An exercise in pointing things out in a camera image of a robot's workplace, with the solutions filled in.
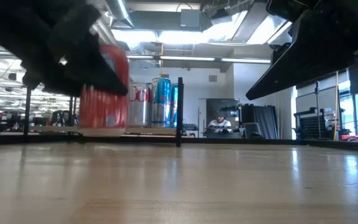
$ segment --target blue and silver can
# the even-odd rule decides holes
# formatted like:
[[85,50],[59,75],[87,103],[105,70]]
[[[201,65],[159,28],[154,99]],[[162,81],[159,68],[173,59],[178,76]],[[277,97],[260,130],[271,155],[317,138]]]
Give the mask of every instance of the blue and silver can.
[[178,124],[178,84],[172,84],[171,88],[171,125],[176,127]]
[[171,126],[171,81],[167,78],[152,80],[152,121],[155,128]]

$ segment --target table surface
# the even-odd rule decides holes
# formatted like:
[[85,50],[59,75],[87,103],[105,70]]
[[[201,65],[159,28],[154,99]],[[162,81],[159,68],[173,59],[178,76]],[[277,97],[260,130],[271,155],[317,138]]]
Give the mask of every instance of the table surface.
[[228,144],[0,146],[0,223],[358,223],[358,152]]

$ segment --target metal rack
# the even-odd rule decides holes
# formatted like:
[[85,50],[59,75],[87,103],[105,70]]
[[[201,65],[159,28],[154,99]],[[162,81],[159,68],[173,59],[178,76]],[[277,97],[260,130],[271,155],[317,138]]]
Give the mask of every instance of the metal rack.
[[73,126],[73,97],[70,97],[69,120],[70,126],[54,127],[54,126],[29,126],[30,117],[30,102],[31,90],[27,89],[27,99],[25,106],[24,119],[24,136],[29,135],[29,131],[51,131],[51,132],[65,132],[71,135],[72,133],[80,133],[86,135],[88,138],[120,138],[125,137],[123,133],[138,133],[140,134],[163,134],[171,136],[175,139],[177,147],[181,146],[181,130],[183,127],[183,78],[178,79],[178,121],[176,128],[126,128],[126,129],[79,129]]

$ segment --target red can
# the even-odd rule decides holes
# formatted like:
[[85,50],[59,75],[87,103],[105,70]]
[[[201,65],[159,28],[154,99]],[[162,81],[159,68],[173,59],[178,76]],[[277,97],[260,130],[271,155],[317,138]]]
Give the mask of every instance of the red can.
[[[125,52],[113,45],[100,45],[99,50],[128,88],[129,65]],[[127,127],[127,109],[127,96],[84,87],[80,101],[80,129],[124,129]]]

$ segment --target man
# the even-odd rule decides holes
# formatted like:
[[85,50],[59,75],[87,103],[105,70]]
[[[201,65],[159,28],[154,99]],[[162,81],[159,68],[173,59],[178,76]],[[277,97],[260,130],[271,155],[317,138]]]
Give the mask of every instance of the man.
[[[230,121],[224,119],[224,117],[216,117],[215,120],[212,120],[208,127],[211,127],[211,126],[231,126],[231,123]],[[217,132],[220,132],[220,131],[223,131],[223,129],[215,129],[214,132],[217,133]]]

